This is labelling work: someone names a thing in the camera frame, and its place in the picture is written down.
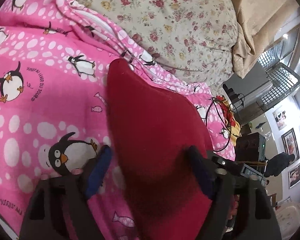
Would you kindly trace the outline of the red knit garment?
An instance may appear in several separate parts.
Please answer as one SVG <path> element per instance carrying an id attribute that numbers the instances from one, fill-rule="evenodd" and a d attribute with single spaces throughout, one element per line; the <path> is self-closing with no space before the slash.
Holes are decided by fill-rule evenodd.
<path id="1" fill-rule="evenodd" d="M 111 140 L 140 239 L 195 239 L 211 205 L 212 175 L 193 171 L 191 152 L 212 142 L 184 96 L 154 87 L 123 59 L 107 77 Z"/>

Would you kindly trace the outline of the red yellow patterned cloth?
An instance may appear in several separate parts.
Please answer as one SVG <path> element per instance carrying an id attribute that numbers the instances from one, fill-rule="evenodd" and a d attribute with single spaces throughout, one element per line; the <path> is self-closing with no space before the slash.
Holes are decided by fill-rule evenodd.
<path id="1" fill-rule="evenodd" d="M 239 138 L 241 136 L 241 127 L 235 119 L 231 104 L 223 95 L 218 95 L 216 98 L 223 112 L 226 128 L 229 129 L 229 132 L 233 138 Z"/>

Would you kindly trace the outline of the pink penguin blanket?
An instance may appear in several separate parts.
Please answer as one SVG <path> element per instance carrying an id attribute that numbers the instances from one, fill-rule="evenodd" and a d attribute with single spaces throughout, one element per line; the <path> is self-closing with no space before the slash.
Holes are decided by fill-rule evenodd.
<path id="1" fill-rule="evenodd" d="M 119 25 L 75 0 L 5 0 L 0 7 L 0 231 L 5 237 L 20 239 L 41 180 L 81 174 L 108 145 L 110 166 L 88 200 L 89 209 L 103 239 L 140 239 L 109 130 L 107 77 L 117 59 L 150 85 L 187 98 L 207 128 L 211 150 L 234 159 L 221 108 L 211 105 L 206 83 L 186 83 L 169 73 Z"/>

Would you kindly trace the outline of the grey metal window grille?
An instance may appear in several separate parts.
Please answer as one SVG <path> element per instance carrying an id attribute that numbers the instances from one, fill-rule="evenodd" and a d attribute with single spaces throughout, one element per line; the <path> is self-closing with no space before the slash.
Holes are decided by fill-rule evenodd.
<path id="1" fill-rule="evenodd" d="M 258 58 L 258 63 L 266 71 L 271 89 L 261 96 L 258 103 L 266 112 L 289 96 L 300 86 L 300 76 L 290 68 L 290 63 L 299 42 L 300 25 L 270 45 Z"/>

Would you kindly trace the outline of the floral cream bedsheet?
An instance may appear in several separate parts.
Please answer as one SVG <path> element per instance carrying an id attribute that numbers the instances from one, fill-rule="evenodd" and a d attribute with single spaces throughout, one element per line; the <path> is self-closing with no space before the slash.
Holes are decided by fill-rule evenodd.
<path id="1" fill-rule="evenodd" d="M 120 27 L 170 73 L 218 94 L 233 75 L 231 0 L 76 0 Z"/>

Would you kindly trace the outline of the beige curtain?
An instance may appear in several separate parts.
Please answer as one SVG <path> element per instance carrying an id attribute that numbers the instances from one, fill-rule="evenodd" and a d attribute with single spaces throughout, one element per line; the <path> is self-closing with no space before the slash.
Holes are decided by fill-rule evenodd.
<path id="1" fill-rule="evenodd" d="M 231 1 L 238 24 L 238 38 L 232 49 L 233 69 L 243 79 L 299 5 L 295 0 Z"/>

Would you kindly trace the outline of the framed wall picture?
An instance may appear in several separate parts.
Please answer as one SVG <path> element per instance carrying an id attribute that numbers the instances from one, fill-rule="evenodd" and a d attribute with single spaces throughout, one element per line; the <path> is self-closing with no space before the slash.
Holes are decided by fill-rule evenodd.
<path id="1" fill-rule="evenodd" d="M 295 160 L 300 158 L 298 143 L 294 129 L 291 128 L 288 132 L 281 136 L 285 152 L 289 155 L 294 155 Z"/>

